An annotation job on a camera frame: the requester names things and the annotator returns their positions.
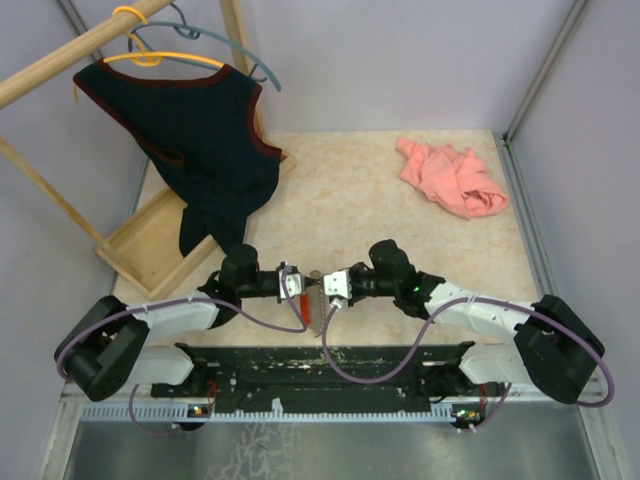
wooden tray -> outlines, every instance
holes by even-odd
[[[293,170],[295,163],[291,157],[283,160],[280,177]],[[182,256],[178,236],[185,207],[167,187],[107,237],[120,258],[101,245],[95,250],[150,300],[166,298],[218,246],[207,235],[188,256]]]

yellow hanger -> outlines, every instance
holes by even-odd
[[[105,58],[104,63],[115,62],[117,60],[133,60],[136,65],[141,67],[155,67],[158,63],[154,63],[152,60],[141,62],[136,61],[138,58],[150,58],[150,59],[162,59],[162,58],[186,58],[188,60],[196,60],[198,62],[207,63],[209,65],[215,65],[218,68],[224,67],[224,63],[214,60],[213,58],[203,57],[202,55],[194,55],[192,53],[181,52],[132,52],[122,53],[120,55],[113,55],[112,57]]]
[[[136,17],[140,19],[142,23],[145,25],[149,23],[147,17],[145,17],[142,13],[140,13],[137,9],[130,6],[121,6],[117,7],[112,15],[115,15],[120,12],[129,12],[134,14]],[[123,53],[121,55],[113,55],[111,57],[105,58],[104,63],[115,62],[117,60],[126,60],[129,59],[136,65],[140,67],[155,67],[160,65],[162,62],[162,58],[185,58],[187,60],[195,60],[202,63],[207,63],[209,65],[214,65],[218,68],[222,68],[224,63],[219,62],[218,60],[214,60],[212,58],[203,57],[201,55],[194,55],[192,53],[181,53],[181,52],[148,52],[137,35],[133,35],[132,33],[125,33],[125,35],[136,42],[138,46],[139,52],[132,53]]]

wooden rod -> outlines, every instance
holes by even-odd
[[[144,16],[150,17],[172,1],[139,0],[132,7],[136,8]],[[135,15],[128,12],[118,13],[7,78],[0,83],[0,110],[130,30],[138,23],[140,23],[140,20]]]
[[[15,167],[20,170],[25,177],[38,187],[42,192],[51,199],[51,201],[60,207],[73,222],[84,230],[101,248],[112,255],[118,262],[131,272],[133,276],[139,277],[140,273],[109,243],[109,241],[91,225],[80,212],[58,192],[53,186],[47,182],[40,172],[31,165],[15,148],[0,136],[0,153],[7,157]]]
[[[247,35],[240,0],[219,0],[219,2],[222,18],[224,19],[224,26],[227,30],[227,38],[249,50],[249,36]],[[231,49],[231,54],[233,55],[233,63],[235,64],[236,70],[245,75],[249,75],[253,67],[253,61],[235,48]],[[264,120],[262,118],[262,108],[260,108],[260,105],[256,105],[255,122],[258,135],[264,140]]]

pink cloth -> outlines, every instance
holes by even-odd
[[[400,178],[454,215],[495,215],[507,206],[507,195],[471,148],[459,153],[451,145],[432,147],[399,137],[396,150],[407,158]]]

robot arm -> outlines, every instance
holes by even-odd
[[[436,322],[468,327],[503,342],[460,349],[458,369],[471,384],[533,383],[560,402],[576,402],[596,364],[572,340],[527,313],[476,302],[477,294],[416,271],[393,240],[375,244],[369,257],[373,268],[358,263],[321,280],[334,304],[353,306],[367,297],[392,297],[405,314],[426,320],[445,303],[464,299]],[[186,298],[130,306],[113,296],[102,298],[58,347],[55,359],[93,401],[127,384],[179,385],[194,374],[197,355],[186,345],[158,347],[154,342],[224,325],[236,314],[229,306],[240,308],[243,298],[276,297],[280,302],[286,298],[285,287],[294,297],[317,282],[284,263],[261,271],[255,249],[239,245],[224,259],[219,275],[212,274]],[[604,354],[602,344],[561,299],[545,295],[537,303],[510,305],[548,315]],[[114,314],[122,318],[102,325]],[[86,335],[88,328],[95,331]]]
[[[567,404],[578,400],[596,368],[589,354],[560,332],[513,307],[542,313],[585,340],[600,357],[604,346],[560,298],[545,295],[539,302],[474,301],[479,294],[418,272],[393,240],[369,251],[373,268],[358,263],[324,278],[325,292],[338,305],[354,305],[366,297],[393,297],[405,314],[428,319],[439,307],[464,301],[442,311],[435,323],[457,325],[499,339],[500,344],[474,344],[460,358],[459,368],[474,384],[532,383],[549,397]],[[484,300],[492,300],[483,295]]]

